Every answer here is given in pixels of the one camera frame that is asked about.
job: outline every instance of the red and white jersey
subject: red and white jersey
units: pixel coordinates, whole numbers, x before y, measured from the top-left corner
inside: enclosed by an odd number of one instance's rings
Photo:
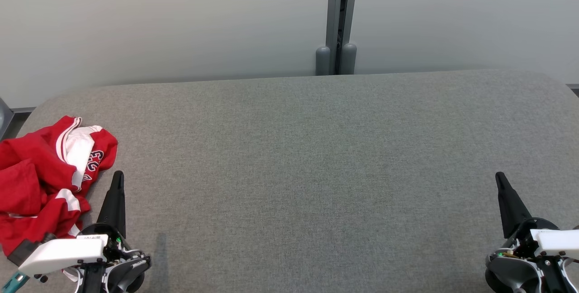
[[[112,167],[117,140],[100,126],[81,128],[81,118],[0,142],[0,244],[8,256],[23,239],[45,233],[74,237],[85,199],[99,170]]]

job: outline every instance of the teal connector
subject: teal connector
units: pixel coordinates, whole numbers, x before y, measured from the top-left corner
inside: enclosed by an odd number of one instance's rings
[[[10,278],[10,280],[8,280],[8,282],[6,282],[2,287],[2,293],[15,293],[23,287],[29,279],[30,277],[21,272],[14,273],[12,278]]]

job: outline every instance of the white wall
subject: white wall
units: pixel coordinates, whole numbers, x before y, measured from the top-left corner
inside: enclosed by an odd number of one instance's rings
[[[314,75],[327,0],[0,0],[0,97],[86,85]]]
[[[579,0],[356,0],[356,73],[512,67],[579,83]]]

